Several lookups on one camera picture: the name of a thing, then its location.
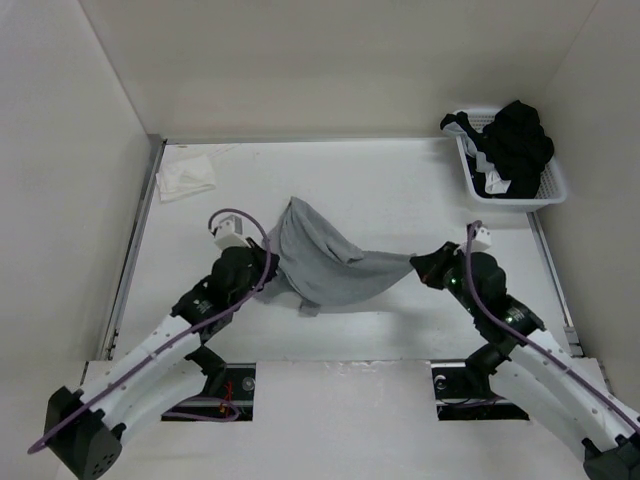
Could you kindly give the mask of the grey tank top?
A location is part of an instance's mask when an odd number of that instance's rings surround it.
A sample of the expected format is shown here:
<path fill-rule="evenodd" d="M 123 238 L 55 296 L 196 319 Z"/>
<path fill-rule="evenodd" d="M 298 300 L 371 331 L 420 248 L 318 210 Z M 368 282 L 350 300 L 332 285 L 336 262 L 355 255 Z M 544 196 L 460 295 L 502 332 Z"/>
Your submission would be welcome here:
<path fill-rule="evenodd" d="M 410 254 L 360 249 L 298 197 L 290 199 L 268 240 L 279 262 L 257 299 L 269 304 L 294 293 L 305 316 L 365 302 L 412 272 Z"/>

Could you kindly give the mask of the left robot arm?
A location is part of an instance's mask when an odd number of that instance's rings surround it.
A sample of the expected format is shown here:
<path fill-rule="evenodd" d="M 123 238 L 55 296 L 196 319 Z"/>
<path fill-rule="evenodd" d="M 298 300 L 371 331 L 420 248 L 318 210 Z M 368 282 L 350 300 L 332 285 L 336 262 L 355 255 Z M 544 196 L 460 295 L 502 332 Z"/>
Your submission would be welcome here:
<path fill-rule="evenodd" d="M 98 479 L 141 430 L 197 395 L 224 387 L 225 362 L 207 342 L 277 274 L 279 257 L 253 240 L 225 248 L 138 346 L 102 376 L 49 398 L 41 445 L 77 479 Z"/>

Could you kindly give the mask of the white cloth in basket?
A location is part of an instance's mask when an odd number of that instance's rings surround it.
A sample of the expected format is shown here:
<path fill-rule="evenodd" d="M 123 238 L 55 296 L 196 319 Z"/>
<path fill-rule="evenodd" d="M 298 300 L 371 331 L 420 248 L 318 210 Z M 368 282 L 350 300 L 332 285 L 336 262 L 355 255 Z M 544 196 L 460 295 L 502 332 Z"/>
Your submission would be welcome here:
<path fill-rule="evenodd" d="M 462 141 L 463 151 L 468 159 L 473 159 L 475 179 L 480 181 L 480 193 L 488 196 L 506 194 L 511 185 L 510 180 L 503 180 L 494 164 L 489 162 L 484 152 L 477 149 L 468 133 L 456 122 L 451 121 L 441 127 L 441 130 Z"/>

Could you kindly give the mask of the white plastic basket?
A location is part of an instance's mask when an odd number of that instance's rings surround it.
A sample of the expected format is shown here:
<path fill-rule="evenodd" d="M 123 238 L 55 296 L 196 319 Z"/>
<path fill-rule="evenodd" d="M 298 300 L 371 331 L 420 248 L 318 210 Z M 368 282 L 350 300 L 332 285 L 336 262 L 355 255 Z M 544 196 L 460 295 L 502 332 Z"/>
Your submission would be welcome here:
<path fill-rule="evenodd" d="M 483 126 L 490 123 L 494 119 L 495 114 L 501 109 L 471 109 L 465 112 L 469 114 L 472 126 L 475 129 L 480 130 Z M 488 211 L 530 213 L 546 206 L 560 204 L 567 198 L 567 187 L 560 171 L 559 164 L 555 159 L 555 153 L 542 173 L 541 186 L 535 197 L 530 199 L 488 199 L 480 197 L 473 188 L 470 169 L 467 165 L 463 152 L 462 141 L 452 136 L 449 137 L 453 138 L 456 142 L 458 156 L 463 169 L 467 196 L 469 202 L 474 206 L 474 208 Z"/>

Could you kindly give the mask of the white folded tank top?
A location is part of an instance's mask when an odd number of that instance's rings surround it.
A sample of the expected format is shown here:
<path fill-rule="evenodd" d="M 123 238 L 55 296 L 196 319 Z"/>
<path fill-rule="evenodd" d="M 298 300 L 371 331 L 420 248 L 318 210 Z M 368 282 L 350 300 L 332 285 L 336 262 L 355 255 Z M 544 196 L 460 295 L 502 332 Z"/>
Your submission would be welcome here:
<path fill-rule="evenodd" d="M 156 173 L 161 203 L 170 203 L 216 188 L 216 174 L 208 155 L 163 162 Z"/>

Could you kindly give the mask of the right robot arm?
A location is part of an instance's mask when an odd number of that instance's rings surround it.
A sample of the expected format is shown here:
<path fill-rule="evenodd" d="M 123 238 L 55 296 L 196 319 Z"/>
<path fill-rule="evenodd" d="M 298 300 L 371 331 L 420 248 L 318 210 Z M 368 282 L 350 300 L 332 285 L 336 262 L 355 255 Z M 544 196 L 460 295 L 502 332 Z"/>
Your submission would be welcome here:
<path fill-rule="evenodd" d="M 447 242 L 410 264 L 429 288 L 449 292 L 485 345 L 465 361 L 464 384 L 514 404 L 561 441 L 590 479 L 639 476 L 639 414 L 594 384 L 543 321 L 507 291 L 496 259 Z"/>

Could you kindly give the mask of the black clothes pile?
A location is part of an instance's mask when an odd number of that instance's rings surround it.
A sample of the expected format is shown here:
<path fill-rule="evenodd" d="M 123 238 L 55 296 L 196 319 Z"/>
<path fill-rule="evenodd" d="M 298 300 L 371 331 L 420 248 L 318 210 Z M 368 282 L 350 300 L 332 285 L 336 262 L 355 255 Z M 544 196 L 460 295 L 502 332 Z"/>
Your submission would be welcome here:
<path fill-rule="evenodd" d="M 506 194 L 488 196 L 480 193 L 475 179 L 475 162 L 465 156 L 475 192 L 482 198 L 530 199 L 541 186 L 541 176 L 555 153 L 554 144 L 540 123 L 538 111 L 519 100 L 499 110 L 494 119 L 475 129 L 465 111 L 449 113 L 440 122 L 456 121 L 471 137 L 477 149 L 484 152 L 503 180 L 510 180 Z"/>

